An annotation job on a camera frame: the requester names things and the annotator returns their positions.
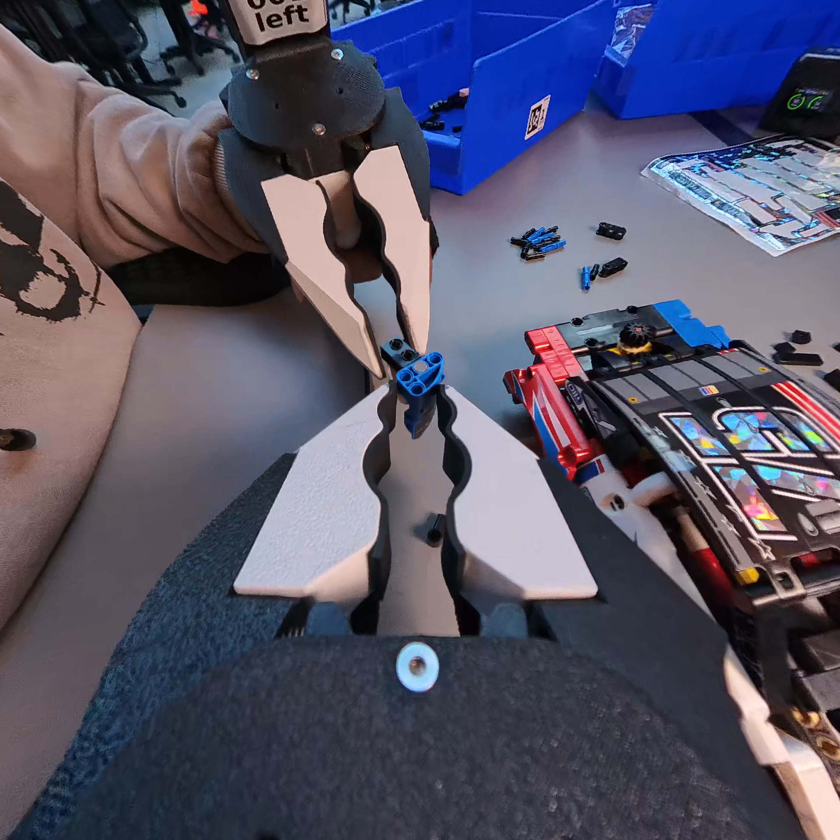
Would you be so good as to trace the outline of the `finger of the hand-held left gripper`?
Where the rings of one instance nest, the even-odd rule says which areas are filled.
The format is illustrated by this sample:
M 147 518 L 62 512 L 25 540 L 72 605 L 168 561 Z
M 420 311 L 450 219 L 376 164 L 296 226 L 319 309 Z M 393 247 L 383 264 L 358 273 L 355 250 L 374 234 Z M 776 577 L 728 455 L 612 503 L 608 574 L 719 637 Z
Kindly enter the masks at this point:
M 261 183 L 287 254 L 287 270 L 344 347 L 373 377 L 386 378 L 371 324 L 355 301 L 350 268 L 330 244 L 327 193 L 317 182 L 280 175 Z
M 367 244 L 395 293 L 404 338 L 424 352 L 430 319 L 431 229 L 399 147 L 370 151 L 353 173 L 352 187 Z

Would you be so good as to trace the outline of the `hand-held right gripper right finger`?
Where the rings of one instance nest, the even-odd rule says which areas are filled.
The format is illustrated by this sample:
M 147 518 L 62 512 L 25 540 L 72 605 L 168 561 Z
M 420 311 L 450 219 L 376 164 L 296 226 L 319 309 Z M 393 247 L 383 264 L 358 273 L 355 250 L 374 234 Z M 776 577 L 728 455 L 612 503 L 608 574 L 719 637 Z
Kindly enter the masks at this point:
M 479 635 L 498 607 L 586 601 L 597 584 L 539 459 L 472 402 L 442 385 L 437 420 L 445 510 L 444 581 L 458 632 Z

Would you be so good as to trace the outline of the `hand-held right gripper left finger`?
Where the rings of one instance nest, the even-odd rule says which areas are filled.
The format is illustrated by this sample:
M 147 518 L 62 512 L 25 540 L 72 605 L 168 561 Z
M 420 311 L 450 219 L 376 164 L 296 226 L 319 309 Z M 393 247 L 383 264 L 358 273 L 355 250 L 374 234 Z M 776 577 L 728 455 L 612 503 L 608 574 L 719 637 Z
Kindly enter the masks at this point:
M 333 603 L 375 634 L 392 550 L 379 484 L 391 467 L 394 384 L 301 446 L 234 580 L 238 595 Z

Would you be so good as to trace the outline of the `blue lego panel piece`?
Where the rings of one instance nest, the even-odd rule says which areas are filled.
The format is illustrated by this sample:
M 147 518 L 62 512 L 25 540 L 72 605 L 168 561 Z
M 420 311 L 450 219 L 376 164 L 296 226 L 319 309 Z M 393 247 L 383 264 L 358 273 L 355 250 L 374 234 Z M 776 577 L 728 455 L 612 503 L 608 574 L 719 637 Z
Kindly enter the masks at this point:
M 439 386 L 445 379 L 445 357 L 427 353 L 425 362 L 410 364 L 395 374 L 397 390 L 406 400 L 404 424 L 412 439 L 420 438 L 432 423 Z

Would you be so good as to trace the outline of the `lego race car model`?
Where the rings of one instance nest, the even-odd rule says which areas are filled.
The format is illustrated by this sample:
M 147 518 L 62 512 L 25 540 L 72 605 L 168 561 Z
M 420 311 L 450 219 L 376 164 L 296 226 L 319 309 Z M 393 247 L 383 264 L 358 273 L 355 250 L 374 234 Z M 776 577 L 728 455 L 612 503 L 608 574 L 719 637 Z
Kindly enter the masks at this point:
M 540 453 L 725 629 L 757 760 L 838 838 L 838 403 L 679 300 L 527 331 Z

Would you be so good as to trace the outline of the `person's left forearm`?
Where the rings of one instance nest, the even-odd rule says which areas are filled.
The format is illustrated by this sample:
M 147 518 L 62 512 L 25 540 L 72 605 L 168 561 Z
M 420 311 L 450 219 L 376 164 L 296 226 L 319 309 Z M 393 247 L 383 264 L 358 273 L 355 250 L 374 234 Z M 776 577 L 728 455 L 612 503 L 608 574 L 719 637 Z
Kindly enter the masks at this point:
M 190 119 L 50 64 L 1 29 L 1 175 L 108 269 L 181 247 L 228 263 L 267 248 L 235 210 L 209 103 Z

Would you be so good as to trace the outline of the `pile of small lego pieces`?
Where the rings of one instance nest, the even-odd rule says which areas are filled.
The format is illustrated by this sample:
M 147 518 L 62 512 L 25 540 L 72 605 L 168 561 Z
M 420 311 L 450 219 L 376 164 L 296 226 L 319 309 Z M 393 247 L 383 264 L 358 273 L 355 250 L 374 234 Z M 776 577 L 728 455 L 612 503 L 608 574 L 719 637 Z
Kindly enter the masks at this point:
M 820 383 L 839 392 L 838 342 L 831 344 L 834 356 L 828 359 L 818 353 L 812 332 L 794 329 L 786 332 L 782 341 L 772 345 L 772 359 L 778 364 L 813 371 Z

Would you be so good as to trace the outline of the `lego sticker sheet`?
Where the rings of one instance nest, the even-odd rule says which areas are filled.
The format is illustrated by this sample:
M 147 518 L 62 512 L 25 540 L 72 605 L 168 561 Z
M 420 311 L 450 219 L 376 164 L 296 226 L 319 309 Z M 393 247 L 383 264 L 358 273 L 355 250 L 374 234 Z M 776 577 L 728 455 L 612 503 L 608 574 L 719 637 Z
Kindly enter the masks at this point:
M 776 135 L 651 161 L 642 176 L 771 256 L 838 236 L 839 148 Z

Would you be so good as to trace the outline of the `person's left hand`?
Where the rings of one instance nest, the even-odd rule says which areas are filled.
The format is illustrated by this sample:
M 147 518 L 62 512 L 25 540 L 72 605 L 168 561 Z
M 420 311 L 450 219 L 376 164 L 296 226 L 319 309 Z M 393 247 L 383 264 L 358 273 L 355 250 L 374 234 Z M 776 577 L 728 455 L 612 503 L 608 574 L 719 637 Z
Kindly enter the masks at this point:
M 332 252 L 346 265 L 354 285 L 383 277 L 382 244 L 379 241 L 362 238 L 352 247 L 335 245 Z

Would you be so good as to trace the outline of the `cluster of blue black pins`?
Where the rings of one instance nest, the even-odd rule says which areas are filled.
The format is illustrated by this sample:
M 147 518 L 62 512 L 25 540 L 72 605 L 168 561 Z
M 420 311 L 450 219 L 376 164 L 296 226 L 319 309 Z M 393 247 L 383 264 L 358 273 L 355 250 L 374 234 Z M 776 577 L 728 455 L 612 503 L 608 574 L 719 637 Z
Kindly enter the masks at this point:
M 509 244 L 519 249 L 519 258 L 530 262 L 542 260 L 547 254 L 561 250 L 565 238 L 557 226 L 531 228 L 518 237 L 510 237 Z

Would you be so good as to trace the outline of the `black office chair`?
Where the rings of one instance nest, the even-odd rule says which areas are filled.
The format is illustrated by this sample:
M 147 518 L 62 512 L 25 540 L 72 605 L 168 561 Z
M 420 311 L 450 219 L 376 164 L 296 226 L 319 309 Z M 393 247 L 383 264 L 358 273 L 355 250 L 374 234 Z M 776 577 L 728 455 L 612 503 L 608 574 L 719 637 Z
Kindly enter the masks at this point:
M 105 85 L 129 93 L 162 109 L 159 98 L 172 98 L 184 109 L 180 81 L 169 77 L 156 80 L 142 54 L 149 40 L 138 18 L 118 1 L 74 1 L 66 11 L 70 27 L 67 46 L 74 59 Z

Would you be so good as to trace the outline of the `blue bin with tag label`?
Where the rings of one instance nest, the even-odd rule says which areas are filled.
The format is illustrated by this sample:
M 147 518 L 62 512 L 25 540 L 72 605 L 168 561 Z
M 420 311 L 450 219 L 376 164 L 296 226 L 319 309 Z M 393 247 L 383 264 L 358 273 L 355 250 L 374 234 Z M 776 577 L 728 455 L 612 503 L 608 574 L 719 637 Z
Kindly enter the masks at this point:
M 376 57 L 425 131 L 433 187 L 465 195 L 583 109 L 613 33 L 610 1 L 422 1 L 334 28 Z

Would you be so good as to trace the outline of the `large blue storage bin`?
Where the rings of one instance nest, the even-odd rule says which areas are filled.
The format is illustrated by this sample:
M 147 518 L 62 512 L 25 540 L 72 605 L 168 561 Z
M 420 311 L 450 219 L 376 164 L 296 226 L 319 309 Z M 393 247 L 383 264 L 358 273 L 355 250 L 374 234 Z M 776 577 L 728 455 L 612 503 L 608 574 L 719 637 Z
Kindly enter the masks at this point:
M 839 43 L 838 1 L 614 6 L 592 92 L 618 119 L 762 106 L 806 51 Z

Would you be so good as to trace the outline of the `black charger with green display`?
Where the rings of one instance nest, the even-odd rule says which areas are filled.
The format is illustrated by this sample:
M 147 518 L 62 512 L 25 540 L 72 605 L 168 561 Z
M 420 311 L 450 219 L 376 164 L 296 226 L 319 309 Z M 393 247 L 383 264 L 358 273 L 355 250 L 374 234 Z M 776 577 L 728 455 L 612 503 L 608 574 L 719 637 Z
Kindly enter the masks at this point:
M 839 48 L 802 54 L 766 108 L 759 129 L 832 140 L 839 134 Z

